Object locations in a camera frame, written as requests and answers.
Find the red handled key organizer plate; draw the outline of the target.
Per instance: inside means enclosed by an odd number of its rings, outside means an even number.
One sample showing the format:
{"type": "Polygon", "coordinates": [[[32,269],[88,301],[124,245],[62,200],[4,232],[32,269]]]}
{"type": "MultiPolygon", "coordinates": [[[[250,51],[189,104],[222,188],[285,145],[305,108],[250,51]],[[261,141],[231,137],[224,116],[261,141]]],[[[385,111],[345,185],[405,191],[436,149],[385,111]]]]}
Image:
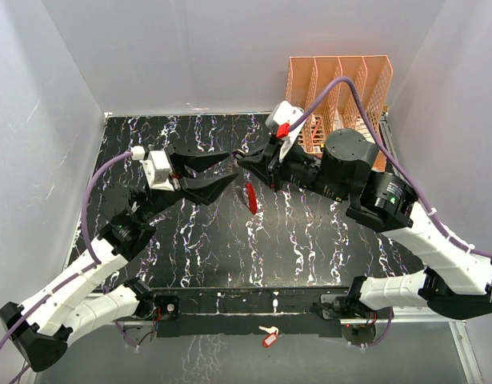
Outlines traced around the red handled key organizer plate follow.
{"type": "Polygon", "coordinates": [[[258,212],[258,201],[251,182],[245,182],[243,186],[238,188],[238,196],[246,205],[249,212],[251,212],[252,215],[256,215],[258,212]]]}

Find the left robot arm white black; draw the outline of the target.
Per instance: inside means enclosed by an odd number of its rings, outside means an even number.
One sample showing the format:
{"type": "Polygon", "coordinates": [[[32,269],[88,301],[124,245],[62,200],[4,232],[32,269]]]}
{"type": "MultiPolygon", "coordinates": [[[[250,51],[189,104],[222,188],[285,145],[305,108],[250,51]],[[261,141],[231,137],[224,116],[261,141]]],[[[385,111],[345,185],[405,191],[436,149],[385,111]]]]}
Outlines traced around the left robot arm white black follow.
{"type": "Polygon", "coordinates": [[[180,200],[210,205],[238,176],[195,174],[224,161],[230,153],[134,146],[105,162],[92,176],[82,199],[81,230],[86,250],[48,285],[21,303],[0,309],[6,329],[26,367],[38,373],[55,364],[82,336],[120,318],[145,319],[155,307],[153,292],[132,278],[96,299],[88,296],[114,272],[134,260],[156,232],[153,220],[180,200]],[[87,206],[98,179],[114,164],[140,162],[146,184],[138,189],[117,184],[106,188],[102,216],[107,223],[90,236],[87,206]]]}

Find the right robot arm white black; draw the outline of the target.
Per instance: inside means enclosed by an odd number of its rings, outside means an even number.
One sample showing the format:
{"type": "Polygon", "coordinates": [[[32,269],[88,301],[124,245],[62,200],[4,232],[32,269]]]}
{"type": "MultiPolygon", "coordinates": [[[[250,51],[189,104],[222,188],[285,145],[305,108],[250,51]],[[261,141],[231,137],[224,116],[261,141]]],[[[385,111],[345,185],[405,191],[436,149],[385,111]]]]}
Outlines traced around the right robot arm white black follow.
{"type": "Polygon", "coordinates": [[[389,172],[376,171],[379,148],[351,129],[326,138],[322,156],[272,134],[259,149],[235,150],[237,164],[274,191],[295,184],[336,202],[346,216],[407,248],[424,269],[388,278],[354,278],[346,295],[321,308],[336,318],[364,318],[387,307],[430,308],[455,320],[492,314],[492,261],[443,236],[418,202],[414,189],[389,172]]]}

